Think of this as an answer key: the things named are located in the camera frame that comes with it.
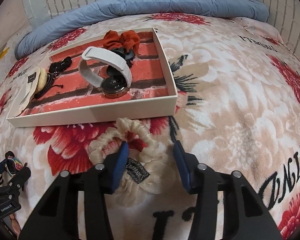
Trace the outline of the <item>left hand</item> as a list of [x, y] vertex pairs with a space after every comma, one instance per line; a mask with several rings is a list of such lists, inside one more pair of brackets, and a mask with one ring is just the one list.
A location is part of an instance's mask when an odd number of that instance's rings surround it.
[[17, 219], [15, 218], [15, 215], [14, 214], [10, 214], [9, 218], [10, 218], [10, 221], [12, 223], [12, 229], [13, 229], [13, 231], [15, 232], [15, 234], [17, 235], [17, 237], [19, 237], [20, 232], [21, 232], [21, 228], [20, 228], [20, 225], [19, 225]]

